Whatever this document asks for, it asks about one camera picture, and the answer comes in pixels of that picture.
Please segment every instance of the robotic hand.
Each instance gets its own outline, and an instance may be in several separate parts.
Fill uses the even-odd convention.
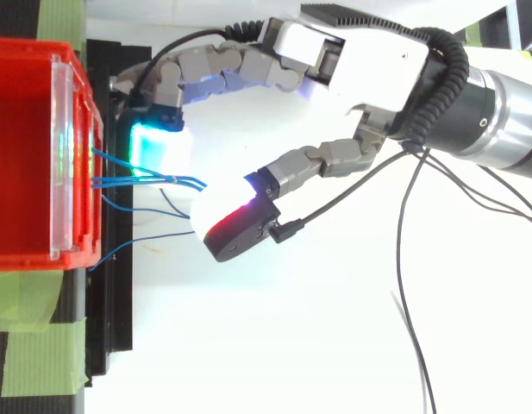
[[[532,178],[532,86],[470,67],[448,32],[411,30],[333,4],[305,4],[298,18],[244,29],[256,36],[241,31],[235,38],[258,42],[189,48],[123,72],[115,88],[130,95],[130,119],[135,113],[180,131],[184,104],[255,85],[364,115],[353,138],[292,150],[248,175],[250,196],[227,216],[196,223],[210,202],[200,197],[191,220],[218,261],[267,235],[276,242],[293,235],[298,228],[279,232],[273,200],[317,174],[344,177],[369,169],[387,137],[411,152],[440,149]]]

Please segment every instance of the green light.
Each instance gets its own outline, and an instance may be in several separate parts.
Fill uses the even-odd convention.
[[[187,129],[169,132],[136,123],[131,129],[129,162],[157,173],[184,175],[191,157],[192,139]],[[146,175],[139,171],[135,176]]]

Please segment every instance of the black plug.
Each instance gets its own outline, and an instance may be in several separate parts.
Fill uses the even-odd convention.
[[[298,231],[305,227],[305,222],[301,218],[294,222],[288,222],[283,225],[272,227],[269,229],[269,234],[272,239],[277,243],[282,243],[287,239],[293,237]]]

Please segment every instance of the white surface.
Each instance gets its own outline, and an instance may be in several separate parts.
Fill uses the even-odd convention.
[[[116,38],[166,42],[153,30],[161,28]],[[532,78],[532,64],[493,51],[471,63]],[[349,137],[357,124],[261,88],[185,113],[196,138],[189,173],[204,181]],[[397,150],[387,143],[378,162]],[[477,167],[436,155],[523,208]],[[95,378],[86,412],[421,413],[414,349],[391,298],[397,213],[415,165],[401,161],[287,243],[264,241],[228,263],[215,263],[195,236],[135,246],[135,351],[114,355]],[[359,176],[312,180],[279,200],[283,220]],[[532,202],[531,181],[504,176]],[[185,211],[190,197],[172,190]],[[137,189],[135,204],[167,208],[153,189]],[[136,237],[189,228],[150,213],[135,223]],[[403,273],[439,412],[532,412],[532,225],[481,210],[427,168],[408,205]]]
[[[436,26],[460,30],[504,7],[509,0],[339,0],[336,3],[360,9],[409,26]],[[90,18],[138,23],[175,25],[185,28],[222,27],[235,22],[295,14],[298,0],[87,0]]]

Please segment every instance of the red plastic bin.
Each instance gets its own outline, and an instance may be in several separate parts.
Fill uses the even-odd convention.
[[[103,122],[66,43],[0,39],[0,272],[101,256]]]

